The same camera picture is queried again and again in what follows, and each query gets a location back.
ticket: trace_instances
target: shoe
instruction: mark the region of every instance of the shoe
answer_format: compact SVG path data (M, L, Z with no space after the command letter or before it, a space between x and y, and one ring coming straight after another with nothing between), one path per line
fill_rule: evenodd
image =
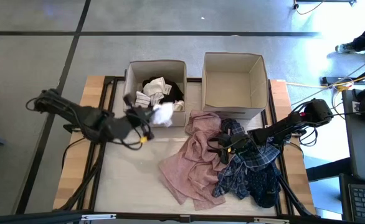
M339 44L337 45L334 50L337 53L348 53L348 52L355 52L354 47L353 47L353 43L347 43L347 44Z

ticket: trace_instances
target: white cloth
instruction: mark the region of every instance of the white cloth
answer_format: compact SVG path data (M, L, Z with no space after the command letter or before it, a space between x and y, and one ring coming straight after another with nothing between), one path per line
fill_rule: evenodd
M136 95L137 98L135 100L135 106L137 107L141 106L142 108L147 108L151 101L151 98L140 91L137 91Z
M173 103L167 102L162 105L154 105L153 109L156 110L151 118L153 124L163 124L166 127L172 125Z
M164 82L164 78L156 78L152 80L150 83L146 84L143 88L143 92L145 95L151 98L151 105L158 105L160 100L164 98L164 94L168 95L170 89L167 91L165 89L166 83Z
M173 104L173 111L184 111L183 100L179 100L178 102Z

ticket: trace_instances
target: clothing pile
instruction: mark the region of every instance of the clothing pile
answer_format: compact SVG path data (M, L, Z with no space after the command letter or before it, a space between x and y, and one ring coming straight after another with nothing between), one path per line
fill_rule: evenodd
M177 84L163 77L151 77L143 82L143 91L136 93L136 106L147 108L173 103L174 111L184 111L184 94Z
M280 191L280 171L275 167L279 150L272 145L258 149L250 141L245 152L229 155L229 164L225 165L207 145L220 130L230 135L245 134L234 119L221 121L214 113L192 110L186 126L191 136L177 154L159 163L160 181L178 203L192 198L196 210L224 203L223 195L230 191L239 199L251 195L261 207L274 206Z

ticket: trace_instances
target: pink towel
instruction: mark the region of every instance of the pink towel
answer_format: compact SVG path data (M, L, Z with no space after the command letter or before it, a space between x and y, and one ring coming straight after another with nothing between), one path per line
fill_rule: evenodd
M227 165L220 162L216 153L207 151L207 139L220 130L221 120L210 112L191 111L186 132L192 136L179 152L159 163L161 182L169 189L178 203L190 197L195 210L213 208L225 202L224 197L213 197L219 181L217 173Z

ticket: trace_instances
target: cardboard box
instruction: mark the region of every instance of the cardboard box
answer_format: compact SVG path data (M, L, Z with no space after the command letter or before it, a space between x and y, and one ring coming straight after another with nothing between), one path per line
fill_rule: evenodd
M123 94L130 94L133 99L136 98L136 91L142 91L142 83L151 77L164 77L175 82L184 94L184 103L186 104L186 64L180 60L152 60L152 61L136 61L131 62L125 81L125 89ZM174 127L185 126L185 109L184 111L175 111L171 117Z
M264 59L255 54L206 53L202 109L221 118L252 119L267 106Z

